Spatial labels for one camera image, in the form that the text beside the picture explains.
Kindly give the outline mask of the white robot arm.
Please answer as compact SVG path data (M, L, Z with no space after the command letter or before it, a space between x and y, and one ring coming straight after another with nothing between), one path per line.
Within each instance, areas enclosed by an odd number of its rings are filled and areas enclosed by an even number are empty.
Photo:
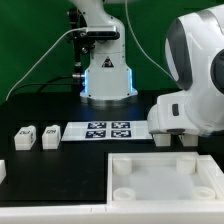
M83 101L117 104L137 94L125 61L125 28L104 11L103 0L70 0L91 40ZM148 130L209 136L224 131L224 4L176 18L165 40L169 76L180 88L161 95L148 114Z

